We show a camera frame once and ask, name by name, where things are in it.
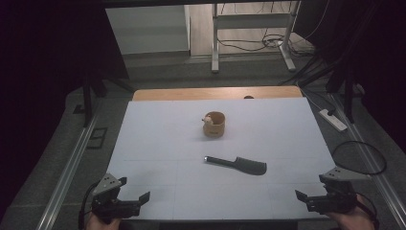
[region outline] gray carpet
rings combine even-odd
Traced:
[[[307,61],[308,58],[295,58],[299,68]],[[286,71],[280,55],[224,58],[220,62],[220,73],[216,75],[211,73],[211,64],[206,58],[182,60],[181,63],[151,61],[145,65],[127,65],[127,67],[130,80],[126,82],[140,89],[277,85],[278,82],[292,76]],[[309,88],[323,92],[325,83],[326,79],[321,79],[309,85]],[[87,149],[84,152],[53,229],[78,228],[78,211],[85,191],[90,184],[104,175],[114,149],[126,105],[131,100],[132,94],[109,81],[106,81],[105,85],[108,88],[108,94],[105,98],[99,99],[101,115],[95,128],[106,127],[106,139],[101,149]],[[310,97],[319,106],[329,106],[319,97],[314,95]],[[3,217],[0,229],[35,229],[38,225],[60,174],[82,132],[83,114],[73,114],[77,104],[82,104],[81,89],[68,95],[65,112],[53,139]],[[317,114],[318,108],[313,105],[312,108],[330,150],[350,139],[348,133],[337,132],[323,120]],[[354,100],[353,115],[365,140],[385,154],[388,160],[388,170],[385,174],[405,202],[406,177],[400,176],[406,174],[404,153],[369,115],[359,99]],[[357,169],[363,169],[364,164],[357,154],[357,148],[349,146],[340,150],[337,160]],[[382,223],[381,229],[399,229],[373,181],[354,182],[353,185],[356,191],[370,197],[377,206],[378,217]],[[300,230],[328,229],[334,226],[334,222],[327,220],[299,223]],[[136,223],[136,227],[136,229],[158,229],[159,224]]]

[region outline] power strip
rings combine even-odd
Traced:
[[[328,121],[332,126],[334,126],[335,129],[337,129],[339,132],[347,129],[347,126],[344,125],[344,123],[342,123],[340,120],[338,120],[334,115],[329,116],[328,110],[323,109],[319,112],[319,114],[322,115],[322,117],[326,119],[326,121]]]

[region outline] table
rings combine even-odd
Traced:
[[[245,96],[255,99],[243,100]],[[137,91],[107,169],[116,177],[128,177],[119,199],[137,199],[151,191],[149,203],[134,219],[321,218],[309,213],[294,193],[324,195],[318,175],[334,167],[301,96],[295,86]],[[226,114],[226,132],[219,139],[205,137],[201,130],[199,116],[208,109]],[[267,163],[268,171],[252,176],[207,165],[206,154],[259,160]]]

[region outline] white metal stand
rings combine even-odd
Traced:
[[[296,71],[289,52],[289,37],[295,23],[299,1],[295,3],[293,11],[289,13],[270,14],[243,14],[243,15],[218,15],[217,4],[213,4],[213,51],[212,51],[212,72],[218,73],[218,30],[226,29],[260,29],[260,28],[286,28],[283,41],[278,43],[287,69],[290,72]]]

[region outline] white wall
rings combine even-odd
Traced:
[[[122,55],[189,51],[189,7],[106,9]]]

